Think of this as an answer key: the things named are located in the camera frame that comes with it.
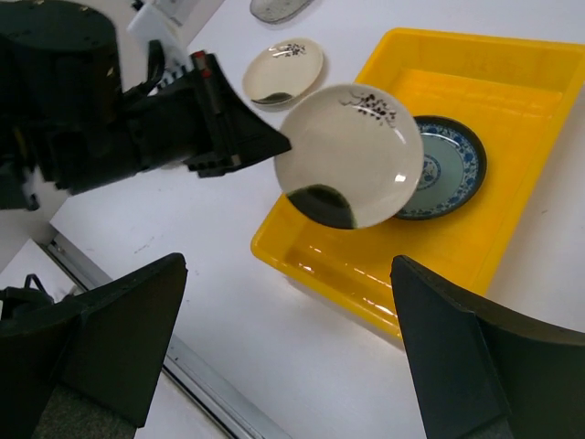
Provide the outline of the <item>blue white patterned plate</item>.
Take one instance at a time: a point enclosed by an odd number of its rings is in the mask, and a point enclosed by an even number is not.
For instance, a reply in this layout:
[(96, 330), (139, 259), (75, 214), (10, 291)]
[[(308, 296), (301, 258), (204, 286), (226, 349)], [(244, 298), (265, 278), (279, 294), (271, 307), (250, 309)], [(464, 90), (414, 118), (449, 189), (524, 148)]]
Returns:
[(479, 137), (453, 119), (420, 115), (415, 118), (423, 141), (424, 162), (419, 184), (400, 220), (431, 220), (462, 207), (479, 190), (487, 156)]

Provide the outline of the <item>yellow plastic bin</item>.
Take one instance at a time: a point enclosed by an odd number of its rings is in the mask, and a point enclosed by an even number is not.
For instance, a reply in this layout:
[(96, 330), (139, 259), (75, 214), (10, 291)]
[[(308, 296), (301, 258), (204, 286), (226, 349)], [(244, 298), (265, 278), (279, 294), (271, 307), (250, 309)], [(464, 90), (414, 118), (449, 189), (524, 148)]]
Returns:
[(581, 44), (397, 28), (357, 76), (402, 102), (426, 142), (417, 198), (362, 230), (316, 224), (279, 198), (261, 261), (391, 336), (390, 265), (407, 255), (485, 294), (584, 82)]

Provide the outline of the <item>aluminium table rail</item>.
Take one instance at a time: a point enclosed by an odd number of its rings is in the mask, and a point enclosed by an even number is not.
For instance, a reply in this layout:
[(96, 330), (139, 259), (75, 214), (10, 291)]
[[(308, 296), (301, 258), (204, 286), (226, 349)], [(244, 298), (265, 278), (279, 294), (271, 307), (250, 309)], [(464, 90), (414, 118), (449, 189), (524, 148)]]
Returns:
[(43, 249), (80, 288), (72, 299), (86, 312), (61, 375), (65, 385), (141, 427), (166, 373), (228, 437), (287, 437), (175, 335), (187, 277), (182, 254), (113, 280), (62, 235)]

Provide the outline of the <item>cream plate black floral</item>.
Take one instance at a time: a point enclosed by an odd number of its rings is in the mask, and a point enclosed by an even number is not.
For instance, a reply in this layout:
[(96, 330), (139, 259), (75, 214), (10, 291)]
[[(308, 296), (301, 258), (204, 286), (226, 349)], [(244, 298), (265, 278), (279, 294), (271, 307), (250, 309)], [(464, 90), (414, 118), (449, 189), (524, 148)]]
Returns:
[(395, 216), (414, 195), (423, 142), (395, 97), (364, 84), (317, 91), (282, 123), (291, 150), (274, 160), (285, 197), (306, 218), (338, 230)]

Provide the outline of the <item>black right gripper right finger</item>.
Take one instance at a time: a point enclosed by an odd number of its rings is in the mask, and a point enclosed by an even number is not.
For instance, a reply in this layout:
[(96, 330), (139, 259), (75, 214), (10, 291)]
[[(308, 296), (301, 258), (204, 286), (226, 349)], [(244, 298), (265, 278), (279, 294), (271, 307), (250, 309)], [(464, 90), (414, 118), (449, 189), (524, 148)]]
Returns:
[(522, 315), (407, 256), (390, 280), (429, 438), (581, 438), (584, 335)]

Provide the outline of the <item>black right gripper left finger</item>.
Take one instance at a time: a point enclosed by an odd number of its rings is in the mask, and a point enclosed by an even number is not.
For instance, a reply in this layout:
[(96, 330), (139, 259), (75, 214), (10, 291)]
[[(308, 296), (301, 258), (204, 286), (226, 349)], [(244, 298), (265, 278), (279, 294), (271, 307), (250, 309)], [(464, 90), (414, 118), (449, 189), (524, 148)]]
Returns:
[(146, 423), (187, 278), (171, 253), (55, 301), (37, 276), (1, 292), (1, 435), (125, 438)]

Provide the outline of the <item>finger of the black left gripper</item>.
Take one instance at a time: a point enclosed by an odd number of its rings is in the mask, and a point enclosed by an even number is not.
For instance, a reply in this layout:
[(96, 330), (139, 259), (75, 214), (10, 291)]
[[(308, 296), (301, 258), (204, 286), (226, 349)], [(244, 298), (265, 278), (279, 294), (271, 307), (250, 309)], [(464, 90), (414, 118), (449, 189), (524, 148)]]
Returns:
[(192, 81), (201, 111), (201, 136), (191, 169), (200, 177), (222, 177), (292, 149), (289, 139), (264, 122), (230, 86), (216, 56), (191, 55)]

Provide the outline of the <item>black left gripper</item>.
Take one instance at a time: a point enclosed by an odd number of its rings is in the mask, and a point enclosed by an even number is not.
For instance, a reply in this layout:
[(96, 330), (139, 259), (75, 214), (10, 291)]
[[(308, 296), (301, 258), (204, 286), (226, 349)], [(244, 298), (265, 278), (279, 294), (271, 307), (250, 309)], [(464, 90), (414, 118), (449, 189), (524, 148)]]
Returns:
[(193, 171), (194, 65), (156, 85), (146, 60), (144, 80), (125, 89), (104, 13), (74, 1), (1, 4), (2, 209), (38, 209), (35, 175), (77, 195), (174, 162)]

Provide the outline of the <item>smoky clear glass plate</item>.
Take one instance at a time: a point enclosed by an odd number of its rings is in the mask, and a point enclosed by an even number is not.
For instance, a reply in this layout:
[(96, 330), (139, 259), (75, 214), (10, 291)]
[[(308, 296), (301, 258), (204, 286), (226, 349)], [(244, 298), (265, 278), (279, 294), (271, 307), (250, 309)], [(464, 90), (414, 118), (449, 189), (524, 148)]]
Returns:
[(313, 0), (251, 0), (250, 13), (263, 23), (276, 25), (293, 19)]

